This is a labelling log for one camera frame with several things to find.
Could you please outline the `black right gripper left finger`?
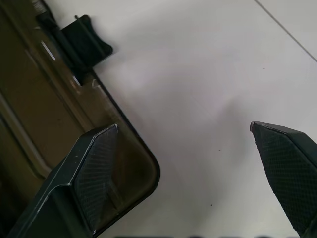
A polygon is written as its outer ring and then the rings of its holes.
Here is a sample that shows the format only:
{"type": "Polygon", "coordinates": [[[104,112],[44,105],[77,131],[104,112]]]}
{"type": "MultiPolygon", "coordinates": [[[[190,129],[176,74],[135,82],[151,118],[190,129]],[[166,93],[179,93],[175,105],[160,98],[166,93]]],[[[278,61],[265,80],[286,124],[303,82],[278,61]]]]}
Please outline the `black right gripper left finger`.
{"type": "Polygon", "coordinates": [[[81,135],[6,238],[93,238],[111,183],[117,136],[117,124],[81,135]]]}

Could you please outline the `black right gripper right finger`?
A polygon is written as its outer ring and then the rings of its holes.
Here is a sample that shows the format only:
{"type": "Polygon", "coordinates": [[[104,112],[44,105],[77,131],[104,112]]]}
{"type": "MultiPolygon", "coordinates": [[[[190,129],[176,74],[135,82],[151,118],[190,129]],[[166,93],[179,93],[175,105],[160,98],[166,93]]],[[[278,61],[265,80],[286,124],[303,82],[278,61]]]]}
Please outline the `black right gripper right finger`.
{"type": "Polygon", "coordinates": [[[250,125],[268,183],[300,238],[317,238],[317,144],[305,133],[250,125]]]}

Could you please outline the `dark brown plastic tray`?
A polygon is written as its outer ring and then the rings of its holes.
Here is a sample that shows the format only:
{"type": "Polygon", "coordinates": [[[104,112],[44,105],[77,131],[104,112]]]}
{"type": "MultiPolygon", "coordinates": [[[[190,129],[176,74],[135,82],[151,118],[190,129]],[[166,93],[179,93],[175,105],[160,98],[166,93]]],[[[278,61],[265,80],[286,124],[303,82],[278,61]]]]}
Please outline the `dark brown plastic tray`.
{"type": "Polygon", "coordinates": [[[156,189],[159,164],[94,67],[113,48],[88,15],[59,27],[44,0],[0,0],[0,238],[6,238],[77,139],[118,126],[96,234],[156,189]]]}

